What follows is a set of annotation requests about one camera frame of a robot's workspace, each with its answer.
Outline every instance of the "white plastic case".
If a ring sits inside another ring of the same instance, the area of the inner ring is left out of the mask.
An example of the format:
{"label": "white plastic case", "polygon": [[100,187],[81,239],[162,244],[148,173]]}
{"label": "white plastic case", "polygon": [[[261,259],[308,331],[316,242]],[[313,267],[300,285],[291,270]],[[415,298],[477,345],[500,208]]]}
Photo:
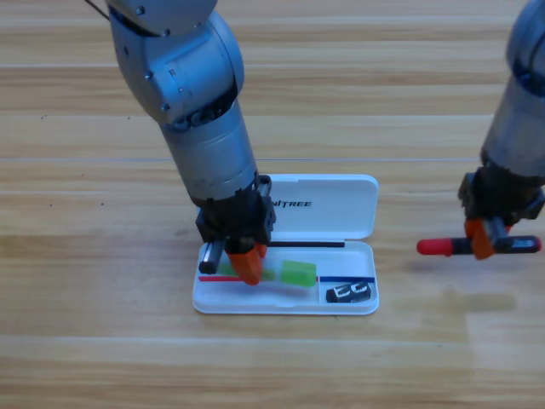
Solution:
{"label": "white plastic case", "polygon": [[[277,222],[266,263],[282,260],[317,266],[314,287],[278,282],[250,286],[234,278],[197,275],[193,306],[205,314],[364,315],[376,311],[379,292],[373,250],[361,240],[375,225],[378,182],[367,175],[270,175]],[[201,248],[199,261],[204,256]],[[228,262],[224,253],[221,262]],[[365,281],[370,299],[330,303],[326,291]]]}

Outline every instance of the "cable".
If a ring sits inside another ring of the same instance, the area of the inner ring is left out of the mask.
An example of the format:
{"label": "cable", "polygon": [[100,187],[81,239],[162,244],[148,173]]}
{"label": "cable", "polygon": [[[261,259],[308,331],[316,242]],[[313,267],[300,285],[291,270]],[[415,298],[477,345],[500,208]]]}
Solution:
{"label": "cable", "polygon": [[106,20],[110,20],[110,17],[108,17],[108,14],[104,13],[99,6],[94,4],[91,0],[84,0],[89,6],[91,6],[93,9],[95,9],[102,17],[104,17]]}

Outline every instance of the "green sponge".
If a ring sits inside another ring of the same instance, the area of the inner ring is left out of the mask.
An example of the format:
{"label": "green sponge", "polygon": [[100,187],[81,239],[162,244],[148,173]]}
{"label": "green sponge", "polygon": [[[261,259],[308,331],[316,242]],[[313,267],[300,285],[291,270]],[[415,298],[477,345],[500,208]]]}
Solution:
{"label": "green sponge", "polygon": [[[230,264],[220,264],[218,273],[230,277],[236,277],[237,274]],[[276,281],[277,277],[271,268],[263,269],[261,281]],[[316,264],[310,262],[291,262],[284,260],[280,269],[281,283],[289,285],[299,285],[302,287],[312,287],[316,285]]]}
{"label": "green sponge", "polygon": [[280,270],[280,282],[312,287],[316,285],[316,264],[284,260]]}

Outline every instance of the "red line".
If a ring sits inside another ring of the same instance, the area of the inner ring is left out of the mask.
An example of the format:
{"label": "red line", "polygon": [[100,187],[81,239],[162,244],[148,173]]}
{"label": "red line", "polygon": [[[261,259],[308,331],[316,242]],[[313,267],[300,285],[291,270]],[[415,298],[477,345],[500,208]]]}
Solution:
{"label": "red line", "polygon": [[222,277],[222,276],[198,276],[199,281],[208,281],[208,282],[226,282],[226,281],[242,281],[239,277]]}
{"label": "red line", "polygon": [[229,277],[226,275],[199,275],[198,280],[209,283],[242,282],[239,277]]}

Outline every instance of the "gray robot arm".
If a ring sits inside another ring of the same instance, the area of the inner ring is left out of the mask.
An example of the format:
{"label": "gray robot arm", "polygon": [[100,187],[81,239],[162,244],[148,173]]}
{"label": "gray robot arm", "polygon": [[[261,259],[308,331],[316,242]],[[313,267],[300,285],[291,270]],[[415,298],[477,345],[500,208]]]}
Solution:
{"label": "gray robot arm", "polygon": [[481,149],[483,167],[459,192],[478,259],[541,249],[536,238],[508,237],[506,227],[536,219],[545,203],[545,0],[531,0],[519,15],[507,63],[511,77]]}
{"label": "gray robot arm", "polygon": [[216,0],[106,0],[118,64],[157,121],[193,203],[213,274],[222,251],[247,284],[261,277],[276,221],[271,181],[260,176],[238,93],[244,64]]}

